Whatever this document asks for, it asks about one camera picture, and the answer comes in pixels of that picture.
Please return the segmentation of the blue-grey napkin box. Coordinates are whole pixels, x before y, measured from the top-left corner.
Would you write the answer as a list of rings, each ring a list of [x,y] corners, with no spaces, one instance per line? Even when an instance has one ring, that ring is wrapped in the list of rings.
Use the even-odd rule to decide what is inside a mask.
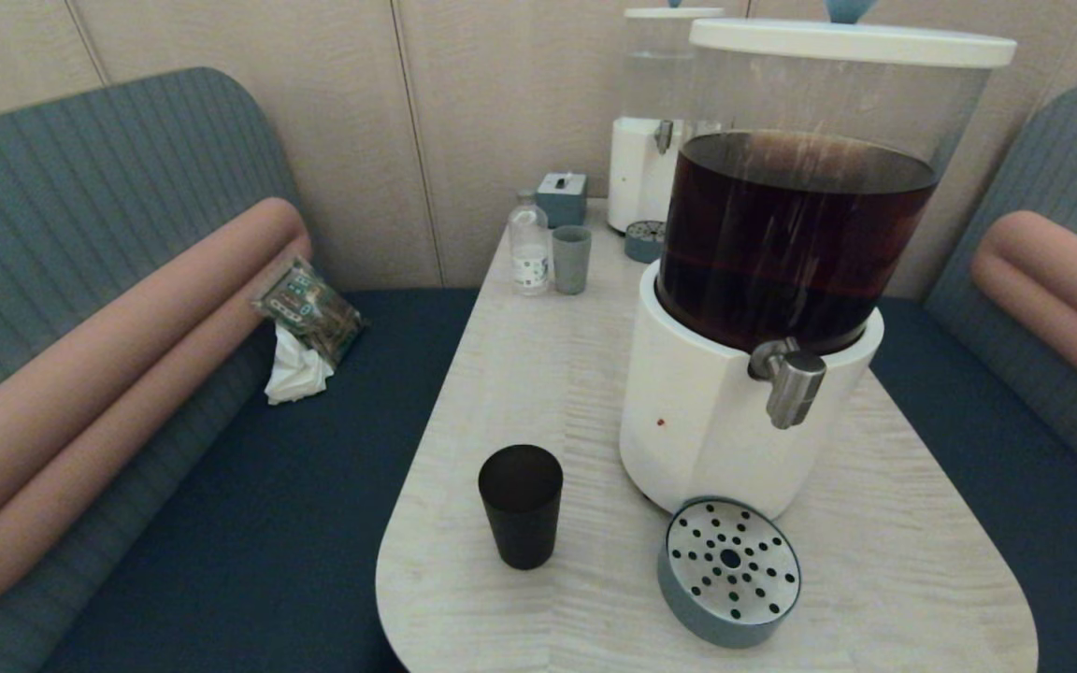
[[[587,176],[548,172],[536,191],[536,204],[546,213],[550,229],[583,226],[587,209]]]

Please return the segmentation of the small blue-grey drip tray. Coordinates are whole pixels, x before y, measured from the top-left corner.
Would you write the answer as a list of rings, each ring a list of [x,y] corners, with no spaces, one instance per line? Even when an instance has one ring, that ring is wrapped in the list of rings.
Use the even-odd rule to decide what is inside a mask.
[[[665,252],[667,223],[658,219],[632,222],[625,228],[625,256],[637,263],[652,264]]]

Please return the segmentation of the steel dispenser tap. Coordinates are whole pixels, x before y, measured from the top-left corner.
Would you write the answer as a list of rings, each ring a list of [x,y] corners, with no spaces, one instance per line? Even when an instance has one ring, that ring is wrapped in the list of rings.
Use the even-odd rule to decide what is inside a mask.
[[[766,411],[774,427],[786,430],[805,422],[824,383],[826,363],[794,337],[786,337],[756,346],[749,374],[772,383]]]

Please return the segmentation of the large tea dispenser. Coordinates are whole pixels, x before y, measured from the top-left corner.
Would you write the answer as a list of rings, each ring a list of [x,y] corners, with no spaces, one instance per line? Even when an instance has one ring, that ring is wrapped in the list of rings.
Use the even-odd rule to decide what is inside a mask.
[[[666,510],[698,495],[791,507],[883,341],[880,298],[988,81],[1012,64],[1012,38],[869,24],[875,1],[825,0],[824,22],[693,22],[619,435],[625,473]],[[782,430],[749,362],[786,337],[826,377]]]

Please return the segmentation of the grey-blue cup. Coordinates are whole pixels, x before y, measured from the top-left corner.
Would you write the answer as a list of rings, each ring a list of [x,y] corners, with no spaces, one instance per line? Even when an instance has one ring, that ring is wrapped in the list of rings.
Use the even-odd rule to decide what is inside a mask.
[[[593,251],[593,234],[582,225],[567,225],[553,230],[553,272],[558,293],[584,293]]]

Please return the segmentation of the large blue-grey perforated drip tray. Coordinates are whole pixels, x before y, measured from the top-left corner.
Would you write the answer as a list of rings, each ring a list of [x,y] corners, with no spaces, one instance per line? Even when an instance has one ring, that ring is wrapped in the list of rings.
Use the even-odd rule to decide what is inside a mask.
[[[802,569],[773,520],[718,495],[685,501],[657,561],[671,613],[696,637],[751,649],[772,637],[802,594]]]

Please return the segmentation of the pink bolster cushion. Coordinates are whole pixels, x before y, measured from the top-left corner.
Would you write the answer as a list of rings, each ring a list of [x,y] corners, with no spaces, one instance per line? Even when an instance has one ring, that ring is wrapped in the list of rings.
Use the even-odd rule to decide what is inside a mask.
[[[262,281],[310,253],[299,210],[268,197],[0,383],[0,595],[248,339]]]
[[[1033,210],[987,227],[970,263],[991,302],[1077,371],[1077,234]]]

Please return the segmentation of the green patterned snack packet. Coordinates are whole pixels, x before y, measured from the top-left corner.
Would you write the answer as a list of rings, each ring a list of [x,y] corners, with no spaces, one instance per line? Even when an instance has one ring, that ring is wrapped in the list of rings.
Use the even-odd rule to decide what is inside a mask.
[[[252,309],[337,367],[367,326],[362,312],[303,256],[279,260],[251,298]]]

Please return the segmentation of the crumpled white tissue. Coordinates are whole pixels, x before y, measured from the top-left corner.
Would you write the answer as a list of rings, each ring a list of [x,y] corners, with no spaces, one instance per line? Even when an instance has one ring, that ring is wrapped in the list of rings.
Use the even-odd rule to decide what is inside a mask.
[[[326,381],[334,371],[333,364],[325,357],[308,348],[280,323],[275,324],[272,371],[264,388],[270,406],[305,399],[325,391]]]

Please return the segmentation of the dark blue seat cushion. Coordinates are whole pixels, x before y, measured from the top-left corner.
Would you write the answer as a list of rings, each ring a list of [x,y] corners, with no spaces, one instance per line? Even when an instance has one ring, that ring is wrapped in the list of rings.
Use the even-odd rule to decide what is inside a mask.
[[[406,673],[378,550],[476,298],[348,295],[370,324],[325,391],[249,399],[42,673]]]
[[[1077,455],[915,302],[879,304],[871,369],[1020,583],[1039,673],[1077,673]]]

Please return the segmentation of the small clear water dispenser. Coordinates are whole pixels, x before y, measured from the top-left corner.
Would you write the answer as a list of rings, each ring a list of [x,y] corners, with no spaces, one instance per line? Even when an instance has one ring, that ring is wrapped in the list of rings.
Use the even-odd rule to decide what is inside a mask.
[[[725,8],[625,10],[619,115],[612,123],[609,223],[625,234],[634,222],[666,220],[691,102],[693,22]]]

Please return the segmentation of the black tapered cup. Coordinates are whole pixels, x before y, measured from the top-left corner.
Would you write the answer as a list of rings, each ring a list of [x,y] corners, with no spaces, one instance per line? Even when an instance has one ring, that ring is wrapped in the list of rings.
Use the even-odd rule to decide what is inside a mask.
[[[501,448],[484,461],[478,490],[506,566],[533,570],[551,558],[563,485],[559,460],[533,444]]]

